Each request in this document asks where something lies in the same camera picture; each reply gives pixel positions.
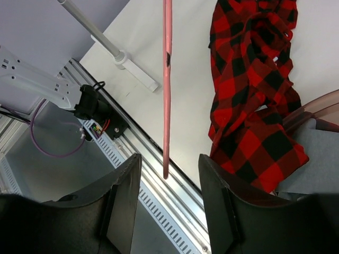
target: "clear plastic container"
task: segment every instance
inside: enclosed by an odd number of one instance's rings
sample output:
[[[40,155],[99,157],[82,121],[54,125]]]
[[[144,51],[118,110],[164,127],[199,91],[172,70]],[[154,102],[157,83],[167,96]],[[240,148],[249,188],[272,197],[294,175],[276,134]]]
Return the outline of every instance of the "clear plastic container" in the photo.
[[[291,135],[310,118],[317,119],[316,129],[339,132],[339,90],[307,103],[283,120],[283,127]]]

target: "white wall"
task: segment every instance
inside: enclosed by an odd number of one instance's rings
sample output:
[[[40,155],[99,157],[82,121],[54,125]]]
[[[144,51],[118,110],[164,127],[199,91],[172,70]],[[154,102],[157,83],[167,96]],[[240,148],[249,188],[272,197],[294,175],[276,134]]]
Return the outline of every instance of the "white wall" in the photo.
[[[104,31],[129,0],[73,0]],[[93,44],[89,33],[57,0],[0,0],[0,45],[56,75],[70,58],[80,60]],[[0,84],[0,103],[18,110],[38,98]]]

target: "white bracket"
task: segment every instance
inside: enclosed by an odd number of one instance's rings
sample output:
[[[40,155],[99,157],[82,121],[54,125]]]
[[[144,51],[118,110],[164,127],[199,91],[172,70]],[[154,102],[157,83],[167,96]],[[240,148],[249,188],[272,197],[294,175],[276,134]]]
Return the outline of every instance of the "white bracket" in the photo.
[[[0,45],[0,84],[25,89],[65,110],[79,103],[80,86],[26,63]]]
[[[124,53],[124,57],[117,61],[116,57],[105,48],[104,45],[102,45],[93,35],[91,35],[91,38],[97,42],[104,50],[106,50],[113,58],[113,62],[120,70],[128,70],[135,78],[137,78],[141,83],[143,83],[144,86],[146,86],[151,92],[154,92],[158,87],[159,84],[157,81],[152,79],[147,73],[145,73],[139,66],[137,66],[132,60],[131,55],[128,54],[124,50],[120,50]]]

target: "gray fabric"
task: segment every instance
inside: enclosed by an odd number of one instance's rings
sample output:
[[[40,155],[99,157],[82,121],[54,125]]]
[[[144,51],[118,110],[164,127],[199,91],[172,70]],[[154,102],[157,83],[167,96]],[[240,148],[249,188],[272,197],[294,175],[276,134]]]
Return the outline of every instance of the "gray fabric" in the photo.
[[[339,193],[339,133],[316,130],[310,119],[294,134],[309,162],[282,181],[276,191],[288,193]]]

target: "black plastic part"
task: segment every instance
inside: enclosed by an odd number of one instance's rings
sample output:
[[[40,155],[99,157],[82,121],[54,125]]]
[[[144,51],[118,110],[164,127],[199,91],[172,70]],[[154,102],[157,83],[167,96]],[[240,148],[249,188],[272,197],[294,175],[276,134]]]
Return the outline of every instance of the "black plastic part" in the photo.
[[[140,176],[141,155],[133,155],[57,202],[0,195],[1,252],[130,253]]]
[[[339,195],[287,201],[204,155],[199,175],[213,254],[338,253]]]
[[[74,115],[83,120],[94,119],[101,123],[108,119],[113,108],[99,100],[98,92],[90,85],[83,85],[80,88],[82,92],[79,104],[75,106]]]
[[[83,120],[93,119],[101,127],[103,127],[106,120],[110,119],[110,125],[105,132],[111,139],[118,138],[128,128],[127,122],[93,86],[83,85],[80,91],[82,95],[79,104],[75,106],[73,111],[77,118]]]
[[[88,133],[88,131],[86,131],[86,129],[83,130],[85,133],[85,139],[86,141],[91,142],[93,140],[92,136]]]

